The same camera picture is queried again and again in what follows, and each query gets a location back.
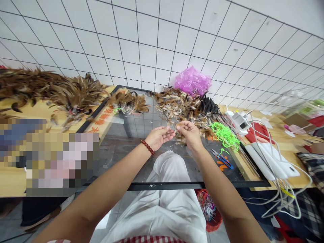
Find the green string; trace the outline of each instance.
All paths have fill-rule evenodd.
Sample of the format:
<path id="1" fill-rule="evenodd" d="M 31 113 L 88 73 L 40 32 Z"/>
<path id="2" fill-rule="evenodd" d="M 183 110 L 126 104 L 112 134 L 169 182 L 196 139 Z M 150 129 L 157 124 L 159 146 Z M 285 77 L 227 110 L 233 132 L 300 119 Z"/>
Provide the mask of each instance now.
<path id="1" fill-rule="evenodd" d="M 229 152 L 227 152 L 226 150 L 224 150 L 223 148 L 221 148 L 220 149 L 220 155 L 222 154 L 223 151 L 226 152 L 226 153 L 228 153 L 228 154 L 230 154 Z"/>
<path id="2" fill-rule="evenodd" d="M 224 126 L 222 123 L 215 122 L 210 125 L 211 129 L 213 130 L 215 136 L 213 137 L 214 140 L 220 140 L 223 143 L 225 148 L 229 148 L 233 146 L 235 152 L 239 150 L 240 141 L 237 137 L 232 133 L 229 127 Z"/>
<path id="3" fill-rule="evenodd" d="M 114 109 L 114 114 L 117 114 L 117 110 L 118 109 L 121 109 L 121 108 L 116 108 L 116 109 Z"/>

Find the white power strip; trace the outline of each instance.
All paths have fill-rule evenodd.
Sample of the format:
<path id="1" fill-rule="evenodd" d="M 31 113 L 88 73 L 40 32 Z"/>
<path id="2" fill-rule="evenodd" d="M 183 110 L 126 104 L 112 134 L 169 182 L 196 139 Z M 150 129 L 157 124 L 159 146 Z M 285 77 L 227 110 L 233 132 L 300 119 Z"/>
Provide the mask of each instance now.
<path id="1" fill-rule="evenodd" d="M 279 152 L 275 148 L 272 148 L 273 154 L 271 153 L 271 146 L 272 145 L 270 143 L 257 144 L 257 142 L 254 142 L 251 145 L 246 145 L 245 147 L 248 147 L 247 151 L 268 180 L 273 181 L 275 180 L 275 177 L 287 179 L 288 177 L 299 176 L 299 172 L 292 165 L 290 165 L 282 155 L 282 161 L 280 161 Z M 271 166 L 275 175 L 273 175 L 265 161 L 267 161 Z"/>

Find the left hand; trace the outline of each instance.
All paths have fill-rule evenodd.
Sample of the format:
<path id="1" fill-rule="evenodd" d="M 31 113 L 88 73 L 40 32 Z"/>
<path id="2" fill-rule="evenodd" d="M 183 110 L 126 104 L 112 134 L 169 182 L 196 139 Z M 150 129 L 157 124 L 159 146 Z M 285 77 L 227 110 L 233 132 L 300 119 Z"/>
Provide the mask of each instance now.
<path id="1" fill-rule="evenodd" d="M 173 139 L 176 132 L 170 129 L 169 126 L 158 127 L 153 129 L 145 139 L 145 142 L 153 149 L 158 150 L 162 144 Z"/>

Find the pile of feathers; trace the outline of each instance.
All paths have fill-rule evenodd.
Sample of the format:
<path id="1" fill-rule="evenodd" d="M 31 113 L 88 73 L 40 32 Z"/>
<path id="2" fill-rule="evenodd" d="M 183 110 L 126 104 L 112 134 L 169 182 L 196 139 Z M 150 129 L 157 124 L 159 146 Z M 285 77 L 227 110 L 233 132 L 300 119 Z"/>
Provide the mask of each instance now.
<path id="1" fill-rule="evenodd" d="M 50 107 L 57 106 L 58 110 L 66 113 L 67 118 L 62 125 L 62 132 L 65 132 L 85 115 L 90 115 L 92 107 L 107 97 L 105 88 L 90 74 L 86 74 L 85 78 L 68 78 L 40 69 L 0 69 L 0 101 L 16 100 L 11 108 L 0 110 L 0 118 L 15 118 L 4 112 L 10 109 L 22 112 L 20 108 L 27 105 L 28 101 L 34 106 L 38 100 L 46 100 Z M 56 123 L 54 114 L 51 121 Z"/>
<path id="2" fill-rule="evenodd" d="M 176 127 L 181 121 L 188 120 L 198 127 L 201 137 L 215 136 L 210 124 L 217 120 L 220 111 L 206 94 L 190 96 L 180 89 L 164 87 L 163 92 L 150 92 L 149 95 L 156 100 L 156 109 L 163 113 L 163 119 L 169 126 Z M 177 133 L 175 139 L 178 144 L 186 143 L 181 133 Z"/>
<path id="3" fill-rule="evenodd" d="M 116 113 L 121 111 L 125 115 L 130 115 L 149 112 L 149 105 L 146 104 L 145 96 L 139 96 L 135 91 L 115 92 L 109 95 L 107 99 L 108 105 L 112 106 Z"/>

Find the blue scissors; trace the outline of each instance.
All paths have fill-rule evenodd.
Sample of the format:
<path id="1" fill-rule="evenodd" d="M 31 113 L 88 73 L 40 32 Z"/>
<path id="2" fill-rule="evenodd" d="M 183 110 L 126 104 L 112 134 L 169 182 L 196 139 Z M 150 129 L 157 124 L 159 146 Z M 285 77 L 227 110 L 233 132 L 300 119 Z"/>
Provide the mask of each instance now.
<path id="1" fill-rule="evenodd" d="M 223 162 L 228 168 L 234 169 L 234 167 L 229 162 L 227 162 L 227 160 L 224 159 L 224 157 L 222 155 L 220 155 L 219 153 L 217 153 L 215 150 L 211 149 L 210 152 L 212 152 L 213 155 L 215 155 L 217 158 L 219 158 L 220 161 Z"/>

